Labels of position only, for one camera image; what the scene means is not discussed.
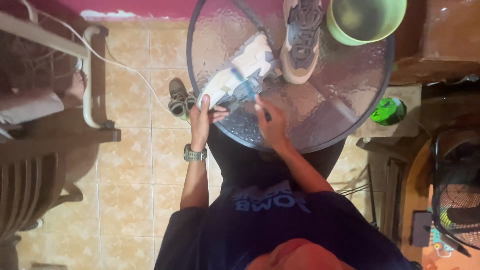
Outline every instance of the sneaker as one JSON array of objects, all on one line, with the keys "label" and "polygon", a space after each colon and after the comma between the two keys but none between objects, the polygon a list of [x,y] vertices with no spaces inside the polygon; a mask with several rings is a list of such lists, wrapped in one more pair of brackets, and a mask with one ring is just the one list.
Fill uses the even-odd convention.
[{"label": "sneaker", "polygon": [[[200,92],[197,106],[201,107],[203,95],[210,96],[210,109],[235,98],[233,96],[235,90],[237,90],[236,97],[251,97],[248,89],[259,93],[266,77],[276,78],[281,75],[280,65],[280,61],[273,57],[266,36],[257,33],[209,78]],[[233,74],[232,68],[236,68],[243,75],[244,80],[239,80]],[[245,87],[243,84],[245,81],[248,81],[251,87]]]},{"label": "sneaker", "polygon": [[190,117],[190,111],[195,106],[197,102],[197,98],[193,93],[190,93],[188,97],[185,99],[185,108],[187,109],[187,117]]},{"label": "sneaker", "polygon": [[283,77],[293,84],[304,84],[317,65],[319,55],[321,0],[285,0],[283,13],[287,38],[280,53]]},{"label": "sneaker", "polygon": [[187,89],[179,78],[170,81],[170,103],[168,109],[175,117],[182,120],[187,119],[187,109],[185,107],[185,99],[187,98]]}]

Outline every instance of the glass tabletop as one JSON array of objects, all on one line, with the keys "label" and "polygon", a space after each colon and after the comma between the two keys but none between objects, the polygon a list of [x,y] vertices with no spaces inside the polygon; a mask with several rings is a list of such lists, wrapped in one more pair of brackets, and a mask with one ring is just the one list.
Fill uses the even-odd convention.
[{"label": "glass tabletop", "polygon": [[[275,55],[286,35],[283,1],[242,2],[261,18]],[[327,5],[324,1],[324,12]],[[265,81],[261,93],[263,99],[286,112],[288,136],[300,153],[333,145],[364,123],[382,98],[393,66],[393,35],[351,47],[334,40],[325,16],[320,28],[320,57],[309,81],[302,85],[287,84],[283,79]],[[209,77],[258,32],[233,0],[199,0],[187,38],[188,69],[196,96]],[[245,146],[272,151],[260,134],[253,106],[253,100],[230,102],[226,105],[230,116],[216,125]]]}]

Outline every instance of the left hand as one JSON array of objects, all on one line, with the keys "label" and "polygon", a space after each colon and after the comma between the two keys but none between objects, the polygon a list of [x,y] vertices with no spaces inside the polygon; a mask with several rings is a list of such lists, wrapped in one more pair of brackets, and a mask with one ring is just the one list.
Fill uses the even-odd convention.
[{"label": "left hand", "polygon": [[202,98],[202,108],[194,106],[190,111],[190,121],[192,124],[192,151],[202,152],[207,145],[208,132],[210,124],[225,119],[230,113],[227,109],[215,106],[209,112],[210,96],[204,95]]}]

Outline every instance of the green bucket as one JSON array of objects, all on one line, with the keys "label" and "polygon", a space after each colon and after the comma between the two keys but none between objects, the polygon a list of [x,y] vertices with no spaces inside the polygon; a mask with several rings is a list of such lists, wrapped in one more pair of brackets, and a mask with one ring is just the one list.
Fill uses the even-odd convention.
[{"label": "green bucket", "polygon": [[338,42],[359,46],[391,35],[406,10],[407,0],[332,0],[327,27]]}]

